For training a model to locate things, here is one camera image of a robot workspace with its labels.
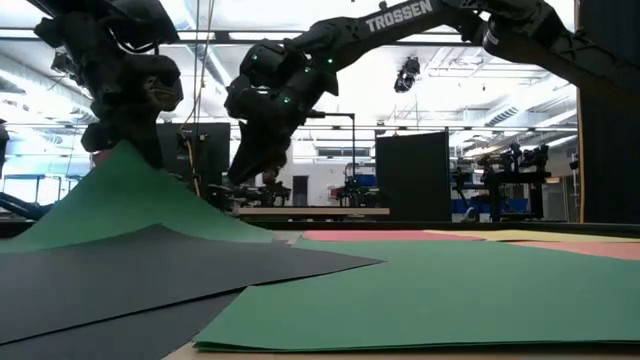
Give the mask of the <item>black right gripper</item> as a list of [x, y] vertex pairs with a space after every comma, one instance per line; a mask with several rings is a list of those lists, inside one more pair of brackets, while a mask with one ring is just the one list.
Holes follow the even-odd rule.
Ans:
[[238, 113], [245, 123], [241, 127], [239, 149], [227, 174], [233, 185], [283, 167], [286, 152], [278, 151], [278, 147], [287, 147], [292, 133], [301, 125], [301, 113], [285, 106], [247, 106]]

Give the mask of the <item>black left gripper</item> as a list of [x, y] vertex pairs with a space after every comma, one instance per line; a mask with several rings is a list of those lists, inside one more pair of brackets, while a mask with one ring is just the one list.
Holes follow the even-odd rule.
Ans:
[[[89, 90], [91, 110], [98, 121], [81, 138], [87, 152], [114, 148], [122, 139], [122, 110], [156, 117], [176, 109], [183, 100], [181, 72], [165, 55], [91, 52]], [[127, 140], [153, 168], [163, 167], [160, 141], [154, 124], [133, 126]]]

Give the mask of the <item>green paper sheet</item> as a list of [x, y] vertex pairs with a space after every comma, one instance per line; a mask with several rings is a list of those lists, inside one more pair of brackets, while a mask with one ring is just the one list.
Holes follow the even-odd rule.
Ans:
[[122, 142], [29, 229], [0, 240], [0, 254], [87, 243], [157, 224], [209, 240], [273, 239], [270, 231], [225, 215]]
[[330, 243], [349, 271], [245, 289], [198, 349], [640, 343], [640, 261], [497, 242]]

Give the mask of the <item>black paper sheet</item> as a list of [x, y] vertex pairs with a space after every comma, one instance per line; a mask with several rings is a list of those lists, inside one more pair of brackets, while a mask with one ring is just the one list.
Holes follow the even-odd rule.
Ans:
[[207, 240], [160, 225], [84, 244], [0, 254], [0, 345], [373, 259]]
[[208, 325], [237, 291], [0, 345], [0, 360], [160, 360]]

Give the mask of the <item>red paper sheet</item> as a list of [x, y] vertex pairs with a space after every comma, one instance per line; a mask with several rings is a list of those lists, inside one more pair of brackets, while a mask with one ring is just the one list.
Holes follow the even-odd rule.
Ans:
[[419, 230], [310, 230], [303, 237], [323, 242], [482, 241], [482, 238]]

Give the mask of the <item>yellow paper sheet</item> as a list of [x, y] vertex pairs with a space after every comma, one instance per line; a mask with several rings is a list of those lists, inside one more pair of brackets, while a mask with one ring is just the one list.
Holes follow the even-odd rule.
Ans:
[[440, 231], [427, 230], [427, 233], [466, 236], [494, 242], [536, 241], [536, 242], [585, 242], [585, 243], [640, 243], [640, 238], [623, 238], [588, 234], [570, 234], [528, 230], [489, 230], [489, 231]]

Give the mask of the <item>orange paper sheet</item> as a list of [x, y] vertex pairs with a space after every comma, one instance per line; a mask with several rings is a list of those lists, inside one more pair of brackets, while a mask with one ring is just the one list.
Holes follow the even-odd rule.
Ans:
[[511, 242], [511, 245], [565, 251], [590, 256], [640, 261], [640, 243]]

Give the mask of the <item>black background robot arms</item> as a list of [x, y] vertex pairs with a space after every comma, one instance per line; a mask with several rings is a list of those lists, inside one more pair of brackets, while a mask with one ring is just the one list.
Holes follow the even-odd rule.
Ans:
[[280, 199], [280, 205], [284, 206], [291, 195], [291, 189], [285, 187], [281, 181], [268, 182], [262, 186], [222, 187], [221, 190], [230, 200], [242, 205], [258, 203], [259, 207], [275, 207], [277, 199]]

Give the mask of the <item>white pillar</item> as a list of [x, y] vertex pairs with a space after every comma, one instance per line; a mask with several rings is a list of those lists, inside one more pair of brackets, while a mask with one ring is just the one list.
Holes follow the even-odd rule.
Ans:
[[294, 154], [294, 149], [293, 146], [290, 145], [289, 148], [286, 150], [285, 156], [286, 156], [286, 162], [285, 164], [280, 168], [278, 176], [277, 176], [277, 181], [281, 182], [282, 185], [286, 188], [292, 189], [293, 188], [293, 154]]

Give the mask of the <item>black divider board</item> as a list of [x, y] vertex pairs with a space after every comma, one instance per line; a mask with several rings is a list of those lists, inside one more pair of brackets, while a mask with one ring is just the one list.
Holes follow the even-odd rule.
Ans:
[[451, 220], [448, 132], [379, 137], [375, 150], [376, 185], [392, 221]]

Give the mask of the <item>blue board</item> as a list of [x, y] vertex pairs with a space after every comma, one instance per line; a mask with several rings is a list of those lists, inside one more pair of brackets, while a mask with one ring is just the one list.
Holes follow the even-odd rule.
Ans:
[[[489, 214], [491, 212], [490, 203], [477, 199], [469, 199], [467, 201], [462, 199], [453, 199], [451, 202], [451, 212], [464, 214], [469, 206], [475, 208], [479, 213]], [[502, 213], [527, 213], [528, 200], [526, 198], [507, 199], [505, 202], [500, 204], [500, 211]]]

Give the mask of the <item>black partition panel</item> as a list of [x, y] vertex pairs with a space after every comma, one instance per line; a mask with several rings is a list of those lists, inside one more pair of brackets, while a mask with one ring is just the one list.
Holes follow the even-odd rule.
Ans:
[[[578, 26], [640, 66], [640, 0], [577, 0]], [[580, 96], [584, 222], [640, 224], [640, 109], [631, 115]]]

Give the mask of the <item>silver ceiling duct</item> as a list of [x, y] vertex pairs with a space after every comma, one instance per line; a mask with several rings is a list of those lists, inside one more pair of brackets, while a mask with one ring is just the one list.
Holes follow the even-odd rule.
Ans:
[[211, 119], [227, 118], [224, 102], [227, 86], [233, 77], [220, 61], [215, 48], [209, 44], [188, 44], [194, 56], [194, 100], [195, 108]]

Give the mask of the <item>black ceiling light rail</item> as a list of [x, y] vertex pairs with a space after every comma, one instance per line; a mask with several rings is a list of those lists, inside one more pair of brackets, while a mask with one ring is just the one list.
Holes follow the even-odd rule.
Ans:
[[[301, 31], [282, 30], [178, 30], [178, 39], [173, 44], [195, 44], [209, 42], [210, 44], [235, 45], [253, 44], [260, 40], [281, 42], [286, 38], [294, 38], [302, 34]], [[31, 28], [0, 27], [0, 40], [7, 41], [39, 41]]]

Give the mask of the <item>black aluminium table frame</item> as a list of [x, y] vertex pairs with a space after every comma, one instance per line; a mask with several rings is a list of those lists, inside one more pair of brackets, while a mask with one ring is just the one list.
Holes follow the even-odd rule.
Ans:
[[103, 237], [120, 235], [144, 227], [163, 225], [171, 230], [210, 239], [231, 241], [269, 241], [274, 231], [308, 230], [353, 230], [353, 231], [536, 231], [543, 233], [564, 233], [570, 235], [593, 235], [613, 237], [620, 241], [640, 242], [640, 225], [630, 224], [579, 224], [558, 222], [516, 222], [516, 223], [451, 223], [451, 222], [285, 222], [250, 221], [248, 223], [227, 220], [203, 221], [143, 221], [143, 222], [97, 222], [71, 221], [47, 222], [0, 221], [0, 241], [18, 240], [22, 235], [32, 236], [37, 242], [48, 236], [60, 236], [64, 243], [84, 242]]

